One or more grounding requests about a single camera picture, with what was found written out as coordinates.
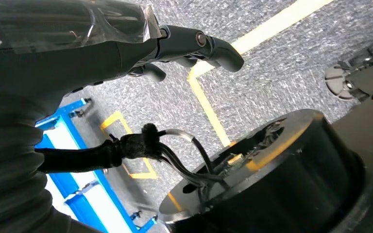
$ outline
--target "black metal disc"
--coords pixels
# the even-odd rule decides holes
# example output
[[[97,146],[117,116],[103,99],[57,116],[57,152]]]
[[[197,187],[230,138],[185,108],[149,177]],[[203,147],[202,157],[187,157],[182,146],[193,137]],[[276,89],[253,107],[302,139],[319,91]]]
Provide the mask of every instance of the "black metal disc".
[[[280,134],[259,150],[271,124]],[[231,154],[244,159],[223,170],[224,183],[194,188],[183,180],[165,197],[158,218],[171,232],[321,232],[349,208],[362,182],[356,158],[314,110],[252,131],[214,156],[214,165]]]

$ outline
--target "yellow floor line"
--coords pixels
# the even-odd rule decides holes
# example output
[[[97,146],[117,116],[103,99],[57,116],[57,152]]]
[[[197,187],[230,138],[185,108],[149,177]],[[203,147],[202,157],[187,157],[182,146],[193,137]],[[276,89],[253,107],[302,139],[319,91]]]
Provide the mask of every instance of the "yellow floor line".
[[[126,123],[125,118],[123,118],[122,113],[120,111],[116,111],[112,115],[110,115],[101,124],[100,128],[101,128],[101,131],[103,132],[104,135],[108,136],[107,133],[105,132],[106,127],[110,126],[112,123],[114,123],[117,120],[119,120],[121,122],[125,131],[128,134],[132,134],[132,130],[131,130],[131,128],[129,128],[128,123]],[[133,179],[157,179],[158,176],[157,176],[155,170],[153,169],[151,163],[149,162],[149,160],[147,158],[143,158],[143,159],[144,159],[144,163],[147,166],[149,172],[146,172],[146,173],[130,173],[128,168],[125,166],[125,164],[122,164],[122,166],[123,166],[124,170],[126,171],[126,173],[128,173],[128,175]]]
[[[243,54],[333,1],[334,0],[297,0],[291,6],[282,10],[243,37],[239,38],[237,41],[232,43],[232,46],[240,54]],[[214,127],[217,136],[220,138],[224,146],[228,146],[231,142],[197,80],[199,76],[213,68],[214,67],[207,62],[198,62],[191,69],[188,75],[188,82],[205,111],[209,122],[212,127]]]
[[[209,103],[205,93],[203,92],[198,80],[196,78],[188,78],[188,82],[191,85],[192,91],[197,97],[203,110],[205,111],[205,114],[208,117],[209,122],[211,123],[212,127],[214,127],[215,133],[217,134],[218,138],[220,138],[223,146],[228,146],[231,142],[228,136],[226,135],[226,132],[222,127],[221,122],[217,117],[217,114],[214,112],[214,109],[212,109],[212,106]]]

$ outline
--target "cable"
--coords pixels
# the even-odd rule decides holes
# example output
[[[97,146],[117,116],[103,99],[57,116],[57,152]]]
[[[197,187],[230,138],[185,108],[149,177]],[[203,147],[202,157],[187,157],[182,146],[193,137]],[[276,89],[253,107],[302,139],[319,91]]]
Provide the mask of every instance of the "cable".
[[[195,181],[195,180],[190,180],[189,177],[185,176],[184,173],[182,173],[180,170],[178,170],[177,168],[175,168],[171,162],[165,158],[164,156],[162,155],[158,155],[157,158],[159,159],[159,161],[163,161],[164,163],[166,163],[168,166],[170,166],[172,169],[174,169],[180,176],[182,176],[182,178],[184,178],[185,180],[187,180],[190,184],[196,186],[196,187],[201,187],[202,185]]]
[[[167,156],[168,159],[171,161],[172,165],[179,169],[184,175],[192,178],[192,179],[198,179],[199,181],[203,183],[215,183],[215,182],[221,182],[223,178],[218,175],[213,175],[213,174],[197,174],[197,173],[192,173],[188,171],[182,162],[179,160],[178,156],[165,144],[163,143],[158,143],[160,149],[162,152],[164,152]]]
[[[185,132],[183,130],[178,130],[178,129],[167,129],[165,130],[165,134],[168,135],[177,135],[180,137],[185,138],[186,140],[192,142],[194,146],[198,149],[200,152],[203,162],[205,163],[206,170],[208,171],[209,174],[215,174],[214,168],[212,167],[211,160],[209,159],[208,154],[206,153],[205,149],[201,145],[201,143],[193,136],[192,134]]]

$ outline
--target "wire bundle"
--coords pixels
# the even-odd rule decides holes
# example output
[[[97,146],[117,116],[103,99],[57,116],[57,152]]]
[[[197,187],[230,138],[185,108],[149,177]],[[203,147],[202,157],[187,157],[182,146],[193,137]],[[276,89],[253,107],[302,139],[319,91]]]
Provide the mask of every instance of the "wire bundle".
[[[162,151],[162,154],[165,156],[159,156],[159,160],[165,162],[170,167],[172,167],[178,174],[180,174],[184,179],[186,179],[189,183],[196,187],[203,187],[209,184],[214,184],[216,182],[221,182],[222,177],[214,174],[214,169],[211,164],[211,160],[208,157],[203,146],[200,142],[191,134],[176,129],[168,129],[158,133],[160,136],[163,135],[177,135],[181,136],[189,141],[191,141],[195,147],[200,152],[208,174],[199,174],[199,173],[192,173],[188,171],[185,166],[182,164],[181,160],[178,156],[165,144],[158,142],[158,147]]]

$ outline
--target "robotic hand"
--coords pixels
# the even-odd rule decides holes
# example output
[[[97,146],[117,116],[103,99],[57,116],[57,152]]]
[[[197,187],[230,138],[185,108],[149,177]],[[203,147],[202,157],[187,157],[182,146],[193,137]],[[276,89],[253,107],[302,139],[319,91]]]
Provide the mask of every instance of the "robotic hand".
[[[161,34],[157,48],[131,69],[130,76],[146,75],[162,81],[165,72],[150,62],[175,61],[184,67],[193,67],[199,59],[230,72],[240,70],[244,64],[240,54],[228,42],[199,30],[165,25],[161,27]]]

